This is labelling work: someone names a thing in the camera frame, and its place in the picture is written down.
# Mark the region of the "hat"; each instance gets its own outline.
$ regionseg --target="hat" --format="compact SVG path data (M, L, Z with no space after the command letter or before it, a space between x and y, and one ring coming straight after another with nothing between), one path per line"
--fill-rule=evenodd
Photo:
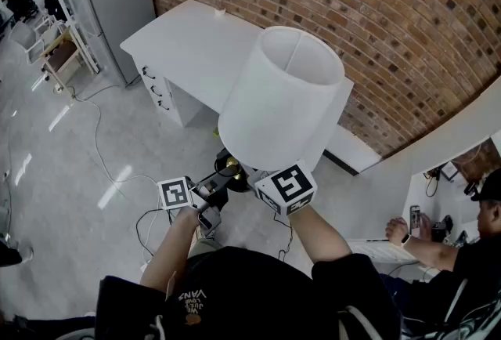
M501 168L488 175L480 193L471 197L472 201L501 201Z

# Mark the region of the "white lampshade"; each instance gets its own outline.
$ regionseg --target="white lampshade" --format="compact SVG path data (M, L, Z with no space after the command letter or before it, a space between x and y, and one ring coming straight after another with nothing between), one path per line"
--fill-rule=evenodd
M343 63L318 38L290 27L265 29L219 116L222 142L252 168L292 165L343 78Z

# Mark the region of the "white table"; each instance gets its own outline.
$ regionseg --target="white table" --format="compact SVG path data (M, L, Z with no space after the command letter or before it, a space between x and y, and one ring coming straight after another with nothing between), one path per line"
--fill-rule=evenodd
M221 113L262 29L188 0L121 44L134 59L158 110L185 126L203 105ZM345 78L303 158L313 170L353 87Z

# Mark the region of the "black drawer handle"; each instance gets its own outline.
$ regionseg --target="black drawer handle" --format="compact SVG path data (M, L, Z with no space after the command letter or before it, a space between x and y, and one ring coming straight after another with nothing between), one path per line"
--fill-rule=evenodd
M153 92L155 95L157 95L157 96L159 96L161 98L162 94L161 93L156 93L154 88L155 88L155 85L151 85L150 91Z
M154 79L155 79L155 77L152 77L151 75L148 75L148 74L146 73L146 68L148 68L148 67L144 66L144 67L141 69L141 71L142 71L142 75L145 75L145 76L147 76L148 78L151 78L152 80L154 80Z
M163 107L165 110L170 110L168 107L165 107L164 105L162 105L161 100L158 101L158 106Z

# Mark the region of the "wristwatch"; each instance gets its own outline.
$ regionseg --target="wristwatch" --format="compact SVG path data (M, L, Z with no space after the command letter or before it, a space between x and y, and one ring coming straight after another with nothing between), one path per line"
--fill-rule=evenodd
M402 238L402 242L400 246L403 248L403 246L409 241L410 235L406 234L405 237Z

